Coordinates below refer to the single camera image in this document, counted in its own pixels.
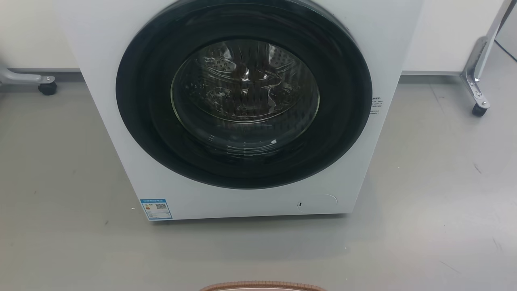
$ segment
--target front-loading washing machine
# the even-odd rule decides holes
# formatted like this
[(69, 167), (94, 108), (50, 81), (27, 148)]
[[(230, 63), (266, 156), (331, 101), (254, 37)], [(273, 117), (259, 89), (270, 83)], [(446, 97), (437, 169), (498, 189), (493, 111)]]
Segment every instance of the front-loading washing machine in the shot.
[(56, 0), (149, 220), (348, 213), (421, 0)]

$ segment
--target sticker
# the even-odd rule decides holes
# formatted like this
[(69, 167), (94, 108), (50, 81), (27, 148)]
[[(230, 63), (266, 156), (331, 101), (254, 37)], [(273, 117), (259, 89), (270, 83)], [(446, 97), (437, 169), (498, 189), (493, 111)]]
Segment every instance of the sticker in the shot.
[(375, 115), (375, 114), (379, 114), (380, 112), (380, 108), (382, 107), (383, 105), (383, 102), (381, 100), (381, 98), (379, 97), (375, 97), (372, 99), (372, 111), (370, 111), (370, 115)]
[(149, 220), (172, 219), (165, 199), (140, 199)]

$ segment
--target metal stand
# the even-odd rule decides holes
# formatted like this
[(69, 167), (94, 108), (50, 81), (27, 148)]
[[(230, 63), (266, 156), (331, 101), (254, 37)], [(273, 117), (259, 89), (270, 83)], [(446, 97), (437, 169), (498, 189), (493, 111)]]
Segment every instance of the metal stand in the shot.
[(55, 77), (31, 74), (18, 74), (0, 66), (0, 86), (2, 84), (40, 84), (38, 90), (44, 95), (56, 93)]
[(469, 89), (470, 94), (476, 101), (472, 114), (481, 117), (490, 108), (490, 103), (479, 89), (478, 82), (481, 76), (483, 60), (486, 58), (489, 49), (489, 39), (486, 36), (480, 37), (474, 46), (474, 50), (468, 58), (467, 64), (461, 73), (461, 79)]

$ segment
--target caster wheel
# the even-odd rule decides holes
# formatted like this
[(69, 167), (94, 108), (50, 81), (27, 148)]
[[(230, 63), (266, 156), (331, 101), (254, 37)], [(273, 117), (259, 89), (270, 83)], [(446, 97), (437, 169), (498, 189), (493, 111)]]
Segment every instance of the caster wheel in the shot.
[(474, 108), (472, 109), (472, 114), (474, 114), (477, 117), (481, 117), (485, 114), (486, 108), (481, 108), (479, 105), (474, 105)]
[(56, 93), (57, 90), (57, 84), (56, 82), (40, 84), (38, 86), (38, 90), (46, 96), (54, 95), (54, 93)]

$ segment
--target blue label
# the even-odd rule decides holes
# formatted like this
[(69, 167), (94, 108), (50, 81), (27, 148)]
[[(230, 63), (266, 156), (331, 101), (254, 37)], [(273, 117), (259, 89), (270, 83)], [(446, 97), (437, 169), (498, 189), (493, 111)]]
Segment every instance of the blue label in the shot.
[(149, 220), (171, 220), (172, 215), (165, 199), (140, 199)]

